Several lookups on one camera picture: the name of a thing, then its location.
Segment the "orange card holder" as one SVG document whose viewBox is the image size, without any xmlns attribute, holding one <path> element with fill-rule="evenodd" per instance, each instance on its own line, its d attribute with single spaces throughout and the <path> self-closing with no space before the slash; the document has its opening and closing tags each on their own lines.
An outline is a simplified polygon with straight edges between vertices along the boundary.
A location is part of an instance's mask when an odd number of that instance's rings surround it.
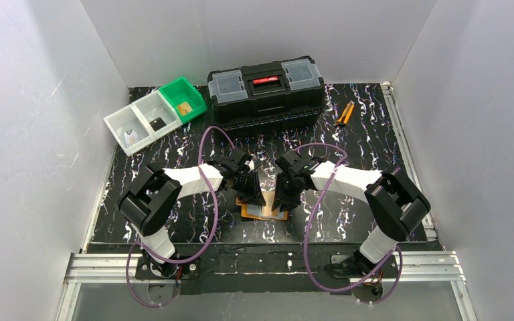
<svg viewBox="0 0 514 321">
<path fill-rule="evenodd" d="M 274 191 L 265 191 L 263 192 L 263 196 L 266 201 L 265 206 L 245 204 L 239 199 L 236 199 L 236 205 L 240 206 L 241 217 L 243 219 L 261 221 L 286 221 L 288 219 L 288 211 L 280 212 L 280 209 L 272 210 Z"/>
</svg>

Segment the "gold credit card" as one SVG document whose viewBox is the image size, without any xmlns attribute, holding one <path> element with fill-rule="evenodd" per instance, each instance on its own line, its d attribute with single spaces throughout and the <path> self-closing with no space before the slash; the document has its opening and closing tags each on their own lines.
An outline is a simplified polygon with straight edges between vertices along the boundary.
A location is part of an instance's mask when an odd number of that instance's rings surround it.
<svg viewBox="0 0 514 321">
<path fill-rule="evenodd" d="M 182 102 L 178 104 L 177 110 L 181 116 L 187 116 L 193 112 L 193 108 L 190 106 L 189 102 Z"/>
</svg>

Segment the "black credit card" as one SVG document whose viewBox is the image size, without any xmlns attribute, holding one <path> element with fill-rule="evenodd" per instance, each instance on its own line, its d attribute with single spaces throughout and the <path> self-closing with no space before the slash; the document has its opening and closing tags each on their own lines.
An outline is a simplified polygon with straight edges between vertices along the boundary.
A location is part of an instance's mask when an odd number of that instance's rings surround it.
<svg viewBox="0 0 514 321">
<path fill-rule="evenodd" d="M 155 132 L 164 128 L 167 125 L 161 117 L 158 117 L 158 118 L 150 121 L 149 124 Z"/>
</svg>

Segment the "white credit card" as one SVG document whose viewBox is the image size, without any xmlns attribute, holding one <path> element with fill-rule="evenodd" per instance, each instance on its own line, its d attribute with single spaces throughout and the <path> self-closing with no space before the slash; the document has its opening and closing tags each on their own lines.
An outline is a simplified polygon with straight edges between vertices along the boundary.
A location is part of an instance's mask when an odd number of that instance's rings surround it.
<svg viewBox="0 0 514 321">
<path fill-rule="evenodd" d="M 141 140 L 136 128 L 123 132 L 123 138 L 127 148 Z"/>
</svg>

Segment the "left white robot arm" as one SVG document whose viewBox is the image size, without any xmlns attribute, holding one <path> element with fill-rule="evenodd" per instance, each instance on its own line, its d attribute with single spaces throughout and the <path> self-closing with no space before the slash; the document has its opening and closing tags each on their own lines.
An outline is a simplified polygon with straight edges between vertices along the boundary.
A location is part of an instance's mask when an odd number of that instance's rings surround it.
<svg viewBox="0 0 514 321">
<path fill-rule="evenodd" d="M 163 169 L 147 165 L 123 193 L 118 210 L 138 233 L 146 256 L 157 263 L 185 264 L 207 249 L 187 259 L 173 259 L 175 247 L 165 226 L 171 210 L 183 197 L 231 189 L 242 203 L 264 206 L 258 173 L 252 156 L 235 148 L 230 156 L 216 158 L 196 167 Z"/>
</svg>

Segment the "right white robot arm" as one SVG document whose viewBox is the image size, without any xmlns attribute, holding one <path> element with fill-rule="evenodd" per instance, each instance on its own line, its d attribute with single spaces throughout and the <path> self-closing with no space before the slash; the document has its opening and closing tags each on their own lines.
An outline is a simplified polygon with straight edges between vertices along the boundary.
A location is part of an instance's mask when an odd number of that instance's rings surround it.
<svg viewBox="0 0 514 321">
<path fill-rule="evenodd" d="M 366 171 L 289 150 L 275 160 L 276 177 L 273 209 L 291 211 L 301 204 L 304 191 L 332 191 L 369 205 L 376 222 L 354 253 L 353 263 L 373 268 L 397 244 L 409 238 L 431 210 L 430 202 L 396 167 L 390 171 Z"/>
</svg>

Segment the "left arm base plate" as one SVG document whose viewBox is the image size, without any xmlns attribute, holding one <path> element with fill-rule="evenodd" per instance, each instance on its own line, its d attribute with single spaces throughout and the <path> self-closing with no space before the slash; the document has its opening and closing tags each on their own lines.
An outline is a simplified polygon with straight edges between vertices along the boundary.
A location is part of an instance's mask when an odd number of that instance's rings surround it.
<svg viewBox="0 0 514 321">
<path fill-rule="evenodd" d="M 137 280 L 198 280 L 200 277 L 201 262 L 196 259 L 189 263 L 172 264 L 159 263 L 145 256 L 141 256 L 135 265 L 135 279 Z"/>
</svg>

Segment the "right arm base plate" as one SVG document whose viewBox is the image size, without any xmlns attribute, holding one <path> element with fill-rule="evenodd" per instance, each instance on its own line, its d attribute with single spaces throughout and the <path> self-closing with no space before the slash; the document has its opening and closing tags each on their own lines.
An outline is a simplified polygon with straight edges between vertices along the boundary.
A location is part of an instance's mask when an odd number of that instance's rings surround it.
<svg viewBox="0 0 514 321">
<path fill-rule="evenodd" d="M 335 279 L 362 278 L 370 272 L 376 263 L 367 259 L 357 261 L 353 255 L 332 255 L 325 269 Z M 395 278 L 398 275 L 399 263 L 392 255 L 383 265 L 368 279 L 377 281 L 380 278 Z"/>
</svg>

